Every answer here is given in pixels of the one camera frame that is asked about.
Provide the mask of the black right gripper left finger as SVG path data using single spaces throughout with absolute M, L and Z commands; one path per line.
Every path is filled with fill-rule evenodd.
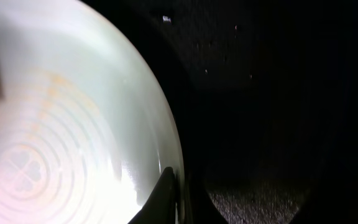
M 166 167 L 150 197 L 129 224 L 175 224 L 177 184 L 172 167 Z

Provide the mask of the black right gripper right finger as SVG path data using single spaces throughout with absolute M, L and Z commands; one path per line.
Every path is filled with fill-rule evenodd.
M 227 224 L 209 197 L 204 183 L 197 176 L 188 179 L 191 221 L 194 224 Z

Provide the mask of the pale green plate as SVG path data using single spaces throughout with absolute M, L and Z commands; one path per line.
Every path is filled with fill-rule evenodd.
M 166 167 L 182 223 L 175 120 L 126 36 L 81 1 L 0 1 L 0 223 L 129 223 Z

